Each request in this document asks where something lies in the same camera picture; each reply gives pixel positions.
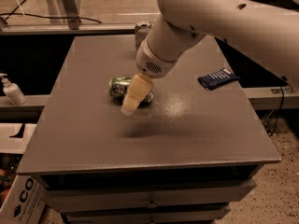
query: can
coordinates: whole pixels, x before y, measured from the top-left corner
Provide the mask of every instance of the can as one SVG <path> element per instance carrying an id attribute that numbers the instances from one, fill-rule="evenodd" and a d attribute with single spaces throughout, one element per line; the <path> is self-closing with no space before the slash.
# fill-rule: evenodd
<path id="1" fill-rule="evenodd" d="M 142 41 L 146 38 L 152 25 L 150 21 L 139 21 L 135 24 L 135 48 L 136 51 L 141 46 Z"/>

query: bottle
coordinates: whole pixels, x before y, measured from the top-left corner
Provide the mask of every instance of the bottle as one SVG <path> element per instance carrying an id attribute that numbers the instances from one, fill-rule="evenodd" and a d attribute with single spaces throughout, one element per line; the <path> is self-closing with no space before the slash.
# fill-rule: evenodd
<path id="1" fill-rule="evenodd" d="M 3 92 L 8 97 L 13 105 L 22 105 L 26 102 L 26 97 L 20 90 L 19 86 L 15 83 L 11 83 L 7 78 L 7 74 L 0 73 L 3 83 Z"/>

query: drawer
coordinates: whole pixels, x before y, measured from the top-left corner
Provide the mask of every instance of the drawer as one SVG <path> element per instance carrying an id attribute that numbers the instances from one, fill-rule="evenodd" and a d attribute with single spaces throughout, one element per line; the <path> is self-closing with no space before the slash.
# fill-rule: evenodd
<path id="1" fill-rule="evenodd" d="M 238 202 L 254 180 L 173 184 L 126 189 L 45 191 L 43 201 L 57 212 Z"/>
<path id="2" fill-rule="evenodd" d="M 228 204 L 201 204 L 188 206 L 89 211 L 70 213 L 72 223 L 91 224 L 159 224 L 159 223 L 211 223 L 223 218 L 230 211 Z"/>

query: can lying on table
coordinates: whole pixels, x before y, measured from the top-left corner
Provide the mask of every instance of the can lying on table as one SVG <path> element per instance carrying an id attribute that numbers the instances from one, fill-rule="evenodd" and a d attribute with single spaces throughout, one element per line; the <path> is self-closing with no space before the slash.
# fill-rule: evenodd
<path id="1" fill-rule="evenodd" d="M 124 98 L 132 79 L 130 77 L 115 77 L 109 82 L 109 92 L 114 98 Z M 153 92 L 150 91 L 142 102 L 150 103 L 153 99 Z"/>
<path id="2" fill-rule="evenodd" d="M 135 24 L 135 48 L 136 51 L 140 48 L 142 41 L 150 32 L 152 25 L 150 21 L 139 21 Z"/>

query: gray tabletop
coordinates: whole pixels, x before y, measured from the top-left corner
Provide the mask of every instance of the gray tabletop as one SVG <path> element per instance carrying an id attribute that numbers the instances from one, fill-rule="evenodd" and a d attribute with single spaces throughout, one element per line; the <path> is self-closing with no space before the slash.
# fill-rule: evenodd
<path id="1" fill-rule="evenodd" d="M 205 37 L 154 80 L 152 103 L 126 117 L 108 84 L 137 73 L 134 36 L 76 37 L 18 173 L 278 162 L 238 82 L 214 91 L 198 83 L 224 66 L 215 40 Z"/>

